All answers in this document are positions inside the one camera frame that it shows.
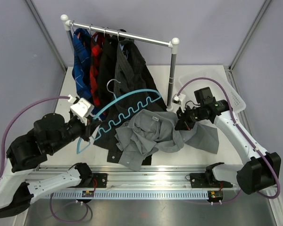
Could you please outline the teal hanger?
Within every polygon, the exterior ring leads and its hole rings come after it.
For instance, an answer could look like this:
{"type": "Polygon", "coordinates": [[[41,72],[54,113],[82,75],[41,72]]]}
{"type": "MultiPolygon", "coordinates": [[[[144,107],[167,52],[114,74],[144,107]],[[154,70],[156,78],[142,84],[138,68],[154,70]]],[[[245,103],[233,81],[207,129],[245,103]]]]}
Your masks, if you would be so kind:
{"type": "Polygon", "coordinates": [[[128,107],[126,109],[127,111],[127,114],[124,114],[124,113],[119,113],[117,118],[118,118],[118,121],[114,121],[114,120],[109,120],[108,121],[108,129],[104,129],[103,127],[100,127],[98,129],[98,132],[97,132],[97,136],[94,137],[92,134],[93,132],[87,136],[87,142],[88,142],[88,145],[86,147],[84,147],[83,149],[80,149],[80,146],[81,146],[81,142],[83,140],[83,138],[79,138],[78,142],[77,142],[77,145],[76,145],[76,154],[80,154],[81,152],[83,152],[87,147],[89,147],[91,145],[91,142],[90,142],[90,137],[93,139],[93,141],[96,141],[98,139],[100,139],[102,137],[102,134],[103,133],[108,133],[109,131],[112,130],[112,126],[117,126],[119,125],[122,120],[125,120],[125,119],[128,119],[130,118],[134,113],[138,113],[141,109],[147,107],[149,105],[149,103],[154,103],[156,101],[158,101],[159,99],[162,98],[162,95],[155,89],[137,89],[137,90],[133,90],[133,91],[130,91],[126,94],[123,94],[119,97],[116,97],[116,95],[114,95],[114,100],[111,101],[108,105],[106,105],[103,109],[101,109],[96,115],[92,116],[92,119],[89,120],[87,119],[85,116],[83,117],[83,120],[81,120],[83,123],[87,123],[87,122],[101,122],[101,120],[98,120],[100,118],[100,115],[106,111],[107,109],[109,109],[111,106],[115,105],[116,103],[120,102],[121,100],[127,98],[127,97],[130,97],[130,96],[133,96],[135,94],[139,94],[139,93],[155,93],[157,95],[156,98],[152,98],[150,97],[150,95],[148,95],[146,98],[145,98],[145,103],[142,102],[142,101],[138,101],[137,104],[136,104],[136,108],[134,109],[132,106],[128,107]]]}

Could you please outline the grey shirt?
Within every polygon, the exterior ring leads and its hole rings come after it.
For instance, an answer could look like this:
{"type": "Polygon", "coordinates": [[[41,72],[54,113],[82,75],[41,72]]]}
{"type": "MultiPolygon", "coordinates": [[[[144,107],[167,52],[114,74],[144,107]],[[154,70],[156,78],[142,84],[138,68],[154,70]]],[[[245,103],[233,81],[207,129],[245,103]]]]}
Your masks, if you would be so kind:
{"type": "Polygon", "coordinates": [[[148,156],[163,151],[175,153],[189,145],[216,154],[219,149],[217,129],[199,122],[191,130],[176,130],[173,112],[139,111],[116,129],[116,146],[122,152],[119,164],[139,171],[148,156]]]}

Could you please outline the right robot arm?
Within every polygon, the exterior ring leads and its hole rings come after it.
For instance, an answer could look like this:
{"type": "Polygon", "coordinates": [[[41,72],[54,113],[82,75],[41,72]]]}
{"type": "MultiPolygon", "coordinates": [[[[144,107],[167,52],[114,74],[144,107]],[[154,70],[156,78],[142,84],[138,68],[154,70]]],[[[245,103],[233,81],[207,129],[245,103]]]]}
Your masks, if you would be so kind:
{"type": "Polygon", "coordinates": [[[221,181],[238,185],[246,194],[261,192],[275,185],[276,198],[280,193],[279,172],[280,156],[269,153],[249,134],[238,122],[230,103],[226,100],[217,101],[209,87],[194,92],[197,104],[189,107],[185,95],[175,94],[173,103],[179,104],[177,110],[178,130],[191,130],[197,122],[209,120],[221,130],[237,151],[242,167],[227,165],[223,162],[209,165],[206,168],[205,182],[216,186],[221,181]]]}

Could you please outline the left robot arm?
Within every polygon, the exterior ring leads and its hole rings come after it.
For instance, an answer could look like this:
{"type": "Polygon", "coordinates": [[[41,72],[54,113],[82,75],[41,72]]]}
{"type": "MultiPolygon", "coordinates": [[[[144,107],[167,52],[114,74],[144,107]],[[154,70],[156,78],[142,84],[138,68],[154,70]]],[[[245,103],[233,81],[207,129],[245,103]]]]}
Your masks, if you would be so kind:
{"type": "Polygon", "coordinates": [[[34,122],[33,128],[17,137],[6,151],[5,166],[0,176],[0,218],[24,212],[45,196],[68,187],[88,187],[93,173],[87,163],[76,163],[65,173],[37,182],[27,182],[27,176],[37,166],[77,138],[89,141],[99,120],[87,123],[73,116],[68,122],[60,114],[49,113],[34,122]]]}

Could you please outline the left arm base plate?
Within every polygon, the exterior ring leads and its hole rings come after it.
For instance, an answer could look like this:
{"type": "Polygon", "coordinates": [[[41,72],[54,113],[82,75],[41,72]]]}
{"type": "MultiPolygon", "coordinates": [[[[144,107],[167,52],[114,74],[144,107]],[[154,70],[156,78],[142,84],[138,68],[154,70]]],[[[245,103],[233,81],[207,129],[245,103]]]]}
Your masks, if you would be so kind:
{"type": "Polygon", "coordinates": [[[108,174],[107,173],[94,173],[93,178],[88,185],[77,185],[72,188],[106,188],[107,187],[108,174]]]}

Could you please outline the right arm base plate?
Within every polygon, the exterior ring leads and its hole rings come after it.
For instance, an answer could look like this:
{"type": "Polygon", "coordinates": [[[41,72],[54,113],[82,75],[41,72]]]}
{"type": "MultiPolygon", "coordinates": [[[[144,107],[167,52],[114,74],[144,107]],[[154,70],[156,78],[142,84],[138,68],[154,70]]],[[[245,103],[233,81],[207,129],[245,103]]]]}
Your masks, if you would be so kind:
{"type": "Polygon", "coordinates": [[[190,173],[190,183],[192,188],[232,188],[233,185],[226,181],[217,181],[213,176],[205,173],[190,173]]]}

